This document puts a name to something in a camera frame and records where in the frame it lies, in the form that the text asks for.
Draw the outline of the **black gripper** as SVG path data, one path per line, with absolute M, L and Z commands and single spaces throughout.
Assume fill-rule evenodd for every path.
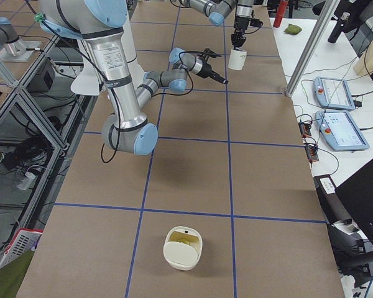
M 231 35 L 233 49 L 242 48 L 246 41 L 245 31 L 247 30 L 252 17 L 235 17 L 234 33 Z
M 228 80 L 217 74 L 217 72 L 213 71 L 210 64 L 203 64 L 201 70 L 198 72 L 198 76 L 201 78 L 211 78 L 213 80 L 217 80 L 221 84 L 228 84 Z

